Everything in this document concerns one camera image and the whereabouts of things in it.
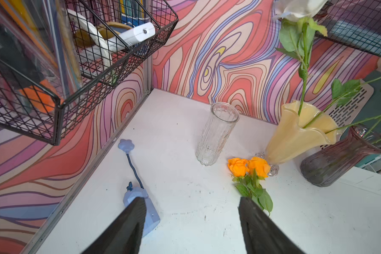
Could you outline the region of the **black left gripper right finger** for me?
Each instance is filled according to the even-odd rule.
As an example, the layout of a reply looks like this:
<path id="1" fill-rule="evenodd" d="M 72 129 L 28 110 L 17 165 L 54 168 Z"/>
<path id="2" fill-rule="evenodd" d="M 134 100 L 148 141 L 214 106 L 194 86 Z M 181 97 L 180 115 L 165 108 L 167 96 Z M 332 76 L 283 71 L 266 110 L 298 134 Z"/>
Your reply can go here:
<path id="1" fill-rule="evenodd" d="M 238 211 L 248 254 L 303 253 L 251 198 L 242 197 Z"/>

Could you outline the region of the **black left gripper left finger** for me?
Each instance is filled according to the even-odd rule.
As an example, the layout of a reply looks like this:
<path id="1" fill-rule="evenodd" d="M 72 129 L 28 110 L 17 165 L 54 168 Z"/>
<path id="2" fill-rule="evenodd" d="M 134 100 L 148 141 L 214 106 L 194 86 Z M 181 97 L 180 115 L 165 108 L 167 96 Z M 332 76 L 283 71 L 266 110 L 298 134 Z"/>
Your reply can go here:
<path id="1" fill-rule="evenodd" d="M 146 213 L 145 199 L 135 198 L 83 253 L 137 254 L 141 245 Z"/>

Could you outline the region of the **orange rose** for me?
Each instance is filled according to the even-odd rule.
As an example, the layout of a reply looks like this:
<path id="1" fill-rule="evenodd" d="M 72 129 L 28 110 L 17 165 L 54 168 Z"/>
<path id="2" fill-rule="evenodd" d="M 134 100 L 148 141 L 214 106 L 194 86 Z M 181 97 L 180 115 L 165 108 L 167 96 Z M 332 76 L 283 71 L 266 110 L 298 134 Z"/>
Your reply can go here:
<path id="1" fill-rule="evenodd" d="M 260 181 L 264 181 L 271 169 L 266 160 L 259 157 L 252 157 L 248 161 L 249 176 L 252 178 L 251 184 L 253 189 L 251 191 L 254 201 L 259 205 L 262 210 L 270 214 L 273 210 L 273 201 L 268 191 L 263 188 Z"/>
<path id="2" fill-rule="evenodd" d="M 228 160 L 228 168 L 232 173 L 232 181 L 242 197 L 249 197 L 258 204 L 262 187 L 255 170 L 247 167 L 246 159 L 234 158 Z"/>

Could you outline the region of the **white rose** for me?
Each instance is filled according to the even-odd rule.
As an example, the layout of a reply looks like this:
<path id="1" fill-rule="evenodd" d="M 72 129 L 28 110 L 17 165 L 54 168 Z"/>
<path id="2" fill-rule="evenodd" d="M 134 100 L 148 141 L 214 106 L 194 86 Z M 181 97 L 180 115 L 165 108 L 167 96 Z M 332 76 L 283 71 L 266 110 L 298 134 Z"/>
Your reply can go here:
<path id="1" fill-rule="evenodd" d="M 321 112 L 317 113 L 314 118 L 307 123 L 303 128 L 306 129 L 312 123 L 314 123 L 321 115 L 326 113 L 333 105 L 343 106 L 347 104 L 362 88 L 363 85 L 380 80 L 381 76 L 369 81 L 361 81 L 360 79 L 352 79 L 344 84 L 341 83 L 339 79 L 334 79 L 331 85 L 332 88 L 332 101 L 331 103 Z"/>
<path id="2" fill-rule="evenodd" d="M 313 18 L 324 7 L 326 1 L 274 1 L 274 19 L 280 20 L 279 40 L 282 45 L 276 50 L 282 52 L 300 63 L 298 74 L 303 81 L 298 115 L 301 114 L 314 36 L 317 32 L 327 36 L 327 28 L 319 25 Z"/>

